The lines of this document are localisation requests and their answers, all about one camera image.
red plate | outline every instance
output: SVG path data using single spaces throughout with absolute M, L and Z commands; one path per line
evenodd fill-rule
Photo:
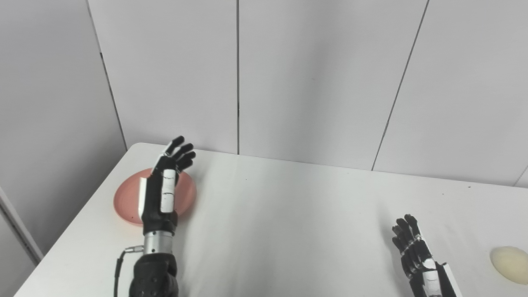
M 142 225 L 137 212 L 139 178 L 149 177 L 151 170 L 152 168 L 147 168 L 130 176 L 117 188 L 114 195 L 114 209 L 117 215 L 136 226 Z M 185 172 L 180 173 L 178 184 L 174 189 L 174 210 L 178 216 L 193 204 L 194 199 L 196 199 L 196 185 L 193 179 Z

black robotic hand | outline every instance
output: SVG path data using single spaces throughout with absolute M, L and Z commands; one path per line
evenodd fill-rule
M 415 297 L 461 297 L 455 278 L 447 263 L 436 262 L 420 234 L 418 222 L 412 215 L 396 220 L 392 242 L 401 254 L 403 271 Z
M 177 297 L 172 241 L 177 225 L 174 188 L 179 174 L 193 164 L 193 145 L 179 136 L 165 148 L 150 176 L 140 180 L 139 215 L 145 236 L 143 256 L 134 265 L 130 297 Z
M 139 215 L 143 221 L 143 234 L 162 230 L 174 233 L 177 214 L 174 211 L 174 187 L 179 174 L 193 164 L 196 153 L 183 136 L 171 141 L 159 156 L 147 179 L 139 186 Z

beige ball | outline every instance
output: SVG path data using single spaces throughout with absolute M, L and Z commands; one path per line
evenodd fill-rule
M 517 284 L 528 284 L 528 254 L 513 246 L 494 248 L 489 257 L 505 278 Z

silver cylindrical joint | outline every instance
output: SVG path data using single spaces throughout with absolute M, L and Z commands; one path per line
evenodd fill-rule
M 143 254 L 172 254 L 172 233 L 167 231 L 152 231 L 145 234 Z

white label on finger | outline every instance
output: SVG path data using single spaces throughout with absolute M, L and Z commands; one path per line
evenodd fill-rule
M 173 169 L 165 169 L 163 171 L 162 197 L 159 205 L 159 210 L 165 214 L 171 213 L 174 210 L 174 183 L 176 171 Z
M 145 195 L 147 193 L 147 179 L 139 178 L 139 199 L 137 204 L 137 214 L 141 218 L 143 209 L 145 208 Z

